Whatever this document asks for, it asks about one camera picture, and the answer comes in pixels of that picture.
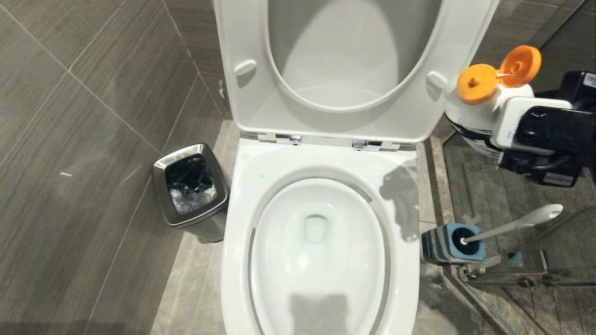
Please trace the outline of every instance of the marble floor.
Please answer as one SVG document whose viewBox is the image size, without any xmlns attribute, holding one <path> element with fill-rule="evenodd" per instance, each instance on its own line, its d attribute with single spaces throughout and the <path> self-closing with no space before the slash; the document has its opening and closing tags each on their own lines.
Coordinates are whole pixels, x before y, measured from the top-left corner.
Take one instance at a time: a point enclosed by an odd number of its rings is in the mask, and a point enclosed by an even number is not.
<svg viewBox="0 0 596 335">
<path fill-rule="evenodd" d="M 224 121 L 215 156 L 225 172 L 234 169 L 240 131 Z M 424 144 L 418 154 L 420 233 L 436 227 Z M 152 335 L 225 335 L 220 301 L 222 243 L 201 244 L 184 234 L 172 267 Z M 496 334 L 442 275 L 441 268 L 420 261 L 420 296 L 414 334 Z"/>
</svg>

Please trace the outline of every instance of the cleaning bottle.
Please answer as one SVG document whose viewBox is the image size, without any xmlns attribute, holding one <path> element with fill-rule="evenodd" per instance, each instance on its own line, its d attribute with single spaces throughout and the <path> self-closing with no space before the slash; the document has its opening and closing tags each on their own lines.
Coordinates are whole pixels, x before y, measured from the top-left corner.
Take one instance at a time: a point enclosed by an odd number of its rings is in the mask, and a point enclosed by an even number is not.
<svg viewBox="0 0 596 335">
<path fill-rule="evenodd" d="M 520 45 L 509 52 L 499 70 L 488 64 L 472 65 L 451 83 L 445 115 L 474 150 L 499 157 L 501 150 L 490 142 L 499 108 L 511 97 L 534 97 L 528 83 L 541 63 L 538 49 Z"/>
</svg>

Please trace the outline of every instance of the shower floor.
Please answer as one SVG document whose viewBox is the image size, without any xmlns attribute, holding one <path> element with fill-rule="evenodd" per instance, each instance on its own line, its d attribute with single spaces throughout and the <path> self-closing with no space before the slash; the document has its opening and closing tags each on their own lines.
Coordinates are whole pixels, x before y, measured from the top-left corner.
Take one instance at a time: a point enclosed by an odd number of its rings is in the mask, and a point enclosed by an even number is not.
<svg viewBox="0 0 596 335">
<path fill-rule="evenodd" d="M 456 221 L 462 221 L 465 214 L 471 217 L 480 215 L 482 220 L 478 226 L 486 231 L 507 224 L 549 203 L 560 203 L 564 206 L 564 212 L 552 222 L 485 240 L 489 257 L 512 250 L 557 225 L 558 222 L 566 221 L 575 213 L 596 206 L 596 188 L 587 170 L 584 170 L 573 188 L 547 187 L 533 184 L 516 173 L 497 170 L 492 159 L 473 151 L 457 134 L 443 146 L 443 152 Z M 549 243 L 594 248 L 596 226 L 591 226 L 590 232 L 580 229 L 558 229 L 553 237 L 549 237 L 549 241 L 554 242 Z M 579 262 L 580 265 L 583 263 L 583 266 L 596 265 L 593 259 L 578 260 L 577 252 L 566 255 L 569 248 L 560 250 L 557 255 L 560 259 Z M 594 258 L 594 253 L 584 256 Z M 584 267 L 580 270 L 594 269 L 596 268 Z M 523 324 L 525 321 L 519 317 L 520 314 L 526 314 L 536 321 L 546 334 L 596 334 L 594 288 L 526 289 L 484 286 L 476 287 L 476 290 L 486 300 L 491 301 L 492 307 L 518 334 L 532 333 Z"/>
</svg>

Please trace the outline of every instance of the toilet lid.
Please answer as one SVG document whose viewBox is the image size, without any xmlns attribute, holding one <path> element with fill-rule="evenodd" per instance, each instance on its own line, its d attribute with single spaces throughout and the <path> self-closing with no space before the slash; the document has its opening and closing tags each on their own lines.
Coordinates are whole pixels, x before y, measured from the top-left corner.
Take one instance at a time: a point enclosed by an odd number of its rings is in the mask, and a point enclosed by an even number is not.
<svg viewBox="0 0 596 335">
<path fill-rule="evenodd" d="M 266 139 L 416 143 L 498 0 L 215 0 L 234 121 Z"/>
<path fill-rule="evenodd" d="M 383 294 L 383 235 L 347 185 L 312 178 L 282 189 L 259 218 L 250 259 L 265 334 L 371 331 Z"/>
</svg>

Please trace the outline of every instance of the toilet bowl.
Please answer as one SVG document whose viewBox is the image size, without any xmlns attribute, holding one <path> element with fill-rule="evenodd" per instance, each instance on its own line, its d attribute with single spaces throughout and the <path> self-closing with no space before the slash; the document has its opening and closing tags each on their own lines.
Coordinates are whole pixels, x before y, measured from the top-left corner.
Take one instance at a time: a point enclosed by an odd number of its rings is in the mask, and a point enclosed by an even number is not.
<svg viewBox="0 0 596 335">
<path fill-rule="evenodd" d="M 238 144 L 228 335 L 411 334 L 413 145 L 498 1 L 215 0 Z"/>
</svg>

